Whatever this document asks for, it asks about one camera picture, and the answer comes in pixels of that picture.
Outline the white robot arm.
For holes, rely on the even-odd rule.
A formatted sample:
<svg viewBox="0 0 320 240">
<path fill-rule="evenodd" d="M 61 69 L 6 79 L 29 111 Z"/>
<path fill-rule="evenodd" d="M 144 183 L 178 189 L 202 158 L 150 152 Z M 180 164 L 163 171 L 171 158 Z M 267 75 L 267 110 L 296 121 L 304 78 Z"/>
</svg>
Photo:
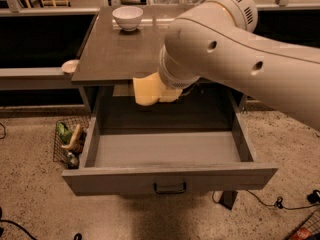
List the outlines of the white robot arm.
<svg viewBox="0 0 320 240">
<path fill-rule="evenodd" d="M 171 88 L 199 78 L 246 94 L 320 130 L 320 49 L 255 35 L 254 0 L 207 0 L 176 17 L 158 72 Z"/>
</svg>

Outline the yellow-white gripper finger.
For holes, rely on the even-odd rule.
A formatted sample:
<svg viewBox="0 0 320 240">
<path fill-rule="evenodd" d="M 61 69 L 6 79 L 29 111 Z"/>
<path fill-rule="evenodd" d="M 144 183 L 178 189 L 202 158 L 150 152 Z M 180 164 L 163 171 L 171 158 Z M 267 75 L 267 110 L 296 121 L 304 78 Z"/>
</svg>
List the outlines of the yellow-white gripper finger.
<svg viewBox="0 0 320 240">
<path fill-rule="evenodd" d="M 182 94 L 182 89 L 163 89 L 160 93 L 159 101 L 161 103 L 174 102 Z"/>
</svg>

